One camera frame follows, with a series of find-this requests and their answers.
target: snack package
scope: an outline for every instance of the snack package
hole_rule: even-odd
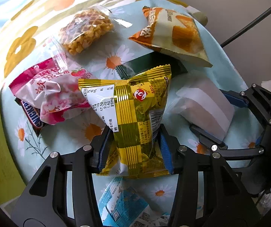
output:
[[[51,125],[90,108],[78,89],[78,79],[93,78],[92,74],[64,57],[56,55],[30,67],[9,85],[15,97],[40,109],[41,121]],[[61,70],[58,58],[64,58],[67,70]]]
[[[36,136],[39,136],[43,127],[46,126],[46,123],[40,120],[40,109],[29,105],[27,102],[22,101],[19,98],[16,98],[15,101],[19,106],[22,107],[26,117],[29,119],[29,122],[33,127]]]
[[[161,176],[168,174],[154,146],[165,109],[170,65],[158,66],[129,80],[79,79],[91,107],[114,134],[103,175]]]
[[[122,177],[114,177],[98,202],[104,226],[167,226],[170,214],[151,210],[148,203]]]
[[[197,66],[212,67],[192,17],[161,7],[144,6],[143,13],[148,26],[130,40]]]
[[[233,105],[201,72],[193,70],[179,77],[184,79],[184,86],[176,92],[168,111],[182,115],[222,141],[232,122]]]
[[[72,21],[60,29],[59,42],[71,55],[76,55],[112,28],[108,15],[97,7],[89,8],[75,14]]]

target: barcode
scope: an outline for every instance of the barcode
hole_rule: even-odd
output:
[[[135,221],[134,224],[132,225],[132,227],[145,227],[146,225],[139,222],[139,221]]]
[[[158,128],[161,125],[161,120],[163,116],[164,110],[163,109],[157,109],[157,110],[151,110],[149,112],[149,118],[151,123],[151,130],[152,130],[152,141],[154,142],[157,135],[158,135]]]

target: yellow snack package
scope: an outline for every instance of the yellow snack package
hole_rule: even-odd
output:
[[[148,26],[130,40],[196,66],[212,67],[192,17],[161,7],[143,7]]]
[[[168,174],[155,141],[170,80],[170,65],[128,80],[79,79],[82,94],[114,134],[102,175]]]

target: metal bolt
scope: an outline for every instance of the metal bolt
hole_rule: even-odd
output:
[[[89,151],[89,150],[91,150],[91,146],[90,145],[85,145],[84,147],[83,147],[83,150],[84,151]]]
[[[187,147],[186,147],[185,145],[179,146],[178,149],[179,149],[180,151],[182,151],[182,152],[187,151]]]
[[[52,158],[56,158],[58,156],[58,152],[51,152],[49,156]]]
[[[217,145],[212,145],[212,147],[211,147],[211,149],[212,149],[212,151],[216,151],[217,150]]]
[[[215,159],[219,159],[219,158],[220,158],[220,154],[217,153],[217,152],[213,153],[212,156],[213,156],[213,158],[215,158]]]
[[[258,151],[259,154],[263,154],[264,153],[264,149],[263,148],[260,148],[259,151]]]

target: silver screw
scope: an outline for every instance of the silver screw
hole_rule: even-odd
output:
[[[85,145],[84,147],[83,147],[83,150],[84,151],[89,151],[89,150],[91,150],[91,146],[90,145]]]
[[[213,153],[212,156],[213,156],[213,158],[215,158],[215,159],[219,159],[219,158],[220,158],[220,154],[217,153],[217,152]]]
[[[56,158],[58,156],[58,152],[51,152],[49,156],[52,158]]]
[[[180,151],[182,151],[182,152],[187,151],[187,147],[186,147],[185,145],[179,146],[178,149],[179,149]]]
[[[212,151],[216,151],[217,150],[217,145],[212,145],[212,147],[211,147],[211,149],[212,149]]]

